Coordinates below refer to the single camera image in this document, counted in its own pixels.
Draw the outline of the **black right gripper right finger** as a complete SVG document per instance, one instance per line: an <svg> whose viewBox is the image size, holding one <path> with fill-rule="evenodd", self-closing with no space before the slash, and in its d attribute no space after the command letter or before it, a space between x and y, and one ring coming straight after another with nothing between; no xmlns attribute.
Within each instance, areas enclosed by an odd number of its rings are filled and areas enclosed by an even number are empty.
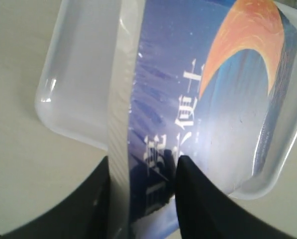
<svg viewBox="0 0 297 239"><path fill-rule="evenodd" d="M222 193L189 156L178 160L175 201L184 239L290 239Z"/></svg>

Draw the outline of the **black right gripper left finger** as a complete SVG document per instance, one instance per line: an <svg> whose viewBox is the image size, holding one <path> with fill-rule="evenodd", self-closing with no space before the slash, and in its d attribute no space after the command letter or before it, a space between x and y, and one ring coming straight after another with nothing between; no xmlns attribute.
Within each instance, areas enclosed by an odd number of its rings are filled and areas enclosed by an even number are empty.
<svg viewBox="0 0 297 239"><path fill-rule="evenodd" d="M67 198L2 239L123 239L118 230L109 235L111 180L108 157Z"/></svg>

